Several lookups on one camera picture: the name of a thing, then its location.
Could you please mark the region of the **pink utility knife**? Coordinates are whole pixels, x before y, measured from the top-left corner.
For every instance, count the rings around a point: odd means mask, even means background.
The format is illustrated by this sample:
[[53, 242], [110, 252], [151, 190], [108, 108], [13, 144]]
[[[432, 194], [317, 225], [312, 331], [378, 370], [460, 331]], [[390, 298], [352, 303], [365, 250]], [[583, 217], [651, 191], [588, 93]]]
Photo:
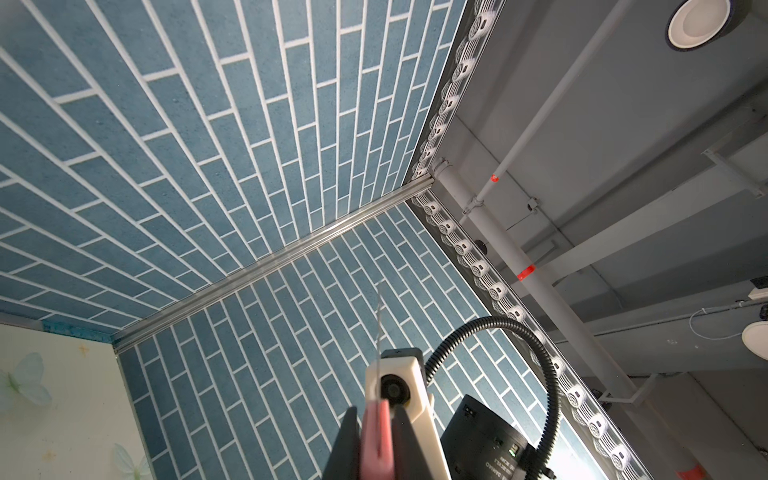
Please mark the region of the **pink utility knife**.
[[376, 358], [373, 363], [373, 390], [371, 395], [366, 395], [367, 403], [361, 432], [361, 479], [395, 478], [390, 405], [381, 393], [381, 339], [383, 334], [381, 314], [384, 306], [382, 287], [382, 282], [376, 286]]

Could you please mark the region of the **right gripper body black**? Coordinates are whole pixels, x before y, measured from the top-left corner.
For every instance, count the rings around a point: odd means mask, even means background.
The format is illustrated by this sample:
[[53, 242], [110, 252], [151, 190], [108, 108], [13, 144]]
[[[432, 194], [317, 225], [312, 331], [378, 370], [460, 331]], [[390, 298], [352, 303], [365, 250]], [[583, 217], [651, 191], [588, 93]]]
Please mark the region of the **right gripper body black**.
[[534, 448], [518, 430], [466, 394], [441, 435], [451, 479], [524, 479]]

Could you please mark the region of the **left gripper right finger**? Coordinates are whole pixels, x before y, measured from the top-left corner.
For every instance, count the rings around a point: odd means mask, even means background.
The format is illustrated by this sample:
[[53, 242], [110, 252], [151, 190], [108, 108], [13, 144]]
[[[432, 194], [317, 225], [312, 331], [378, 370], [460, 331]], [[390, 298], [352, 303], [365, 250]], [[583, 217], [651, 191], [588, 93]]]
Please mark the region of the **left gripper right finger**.
[[432, 480], [426, 457], [422, 452], [406, 410], [394, 408], [391, 420], [392, 446], [396, 480]]

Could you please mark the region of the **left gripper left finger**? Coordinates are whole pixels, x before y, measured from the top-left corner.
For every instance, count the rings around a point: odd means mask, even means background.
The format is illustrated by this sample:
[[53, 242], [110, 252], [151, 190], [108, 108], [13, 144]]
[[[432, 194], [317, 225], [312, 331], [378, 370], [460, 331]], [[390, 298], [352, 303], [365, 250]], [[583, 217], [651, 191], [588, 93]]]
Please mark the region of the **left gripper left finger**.
[[357, 480], [360, 469], [360, 425], [358, 409], [349, 407], [342, 419], [330, 456], [323, 470], [323, 480]]

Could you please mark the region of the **white ceiling pipe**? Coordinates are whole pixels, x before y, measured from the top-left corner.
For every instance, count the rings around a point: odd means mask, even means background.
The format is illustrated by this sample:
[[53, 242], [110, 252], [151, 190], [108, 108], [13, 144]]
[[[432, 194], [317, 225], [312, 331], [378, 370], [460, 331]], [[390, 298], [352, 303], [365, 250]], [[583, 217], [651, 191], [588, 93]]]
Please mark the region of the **white ceiling pipe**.
[[[446, 160], [433, 168], [434, 178], [440, 182], [454, 200], [465, 206], [468, 219], [488, 240], [490, 246], [515, 273], [529, 294], [553, 321], [560, 332], [585, 361], [589, 369], [602, 382], [614, 400], [627, 401], [638, 389], [619, 364], [602, 347], [584, 322], [555, 290], [552, 283], [541, 275], [531, 259], [506, 233], [501, 224], [479, 204], [458, 171]], [[710, 475], [694, 455], [678, 441], [669, 426], [648, 403], [636, 401], [626, 404], [624, 410], [643, 432], [654, 450], [660, 454], [681, 479], [708, 479]]]

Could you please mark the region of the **round ceiling lamp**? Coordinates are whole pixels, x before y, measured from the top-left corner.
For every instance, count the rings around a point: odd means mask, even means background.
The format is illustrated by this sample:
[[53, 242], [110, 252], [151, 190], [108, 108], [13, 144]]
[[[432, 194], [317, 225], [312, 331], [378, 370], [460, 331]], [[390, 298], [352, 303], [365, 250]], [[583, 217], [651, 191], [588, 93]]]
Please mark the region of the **round ceiling lamp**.
[[702, 48], [735, 30], [751, 7], [750, 0], [683, 1], [668, 20], [667, 44], [679, 52]]

